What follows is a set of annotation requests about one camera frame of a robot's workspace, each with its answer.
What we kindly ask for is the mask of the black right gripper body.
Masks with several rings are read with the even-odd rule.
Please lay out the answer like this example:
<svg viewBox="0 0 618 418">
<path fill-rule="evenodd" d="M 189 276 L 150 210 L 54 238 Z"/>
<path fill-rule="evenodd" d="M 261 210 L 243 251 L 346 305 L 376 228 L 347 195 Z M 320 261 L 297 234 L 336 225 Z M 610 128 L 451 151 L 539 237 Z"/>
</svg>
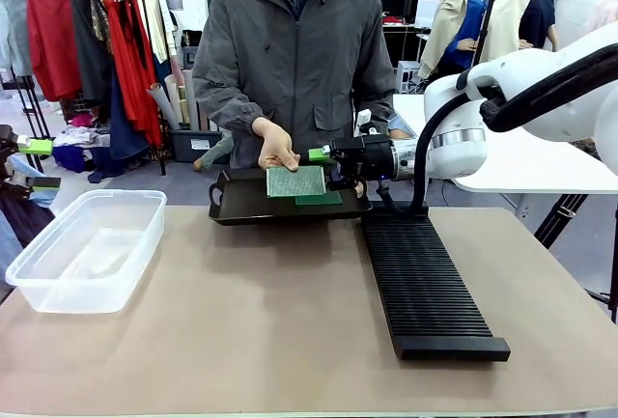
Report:
<svg viewBox="0 0 618 418">
<path fill-rule="evenodd" d="M 340 175 L 348 180 L 394 178 L 394 154 L 386 135 L 336 138 L 331 143 L 331 158 L 338 163 Z"/>
</svg>

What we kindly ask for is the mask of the person's right hand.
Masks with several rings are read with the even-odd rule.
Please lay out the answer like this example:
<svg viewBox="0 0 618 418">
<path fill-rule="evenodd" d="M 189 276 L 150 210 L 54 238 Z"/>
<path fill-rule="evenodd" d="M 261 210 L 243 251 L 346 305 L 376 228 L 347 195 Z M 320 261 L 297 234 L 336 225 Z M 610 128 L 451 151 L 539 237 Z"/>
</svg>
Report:
<svg viewBox="0 0 618 418">
<path fill-rule="evenodd" d="M 258 164 L 263 170 L 285 167 L 295 172 L 298 169 L 300 155 L 293 151 L 292 138 L 280 125 L 260 117 L 254 120 L 252 130 L 263 140 L 258 158 Z"/>
</svg>

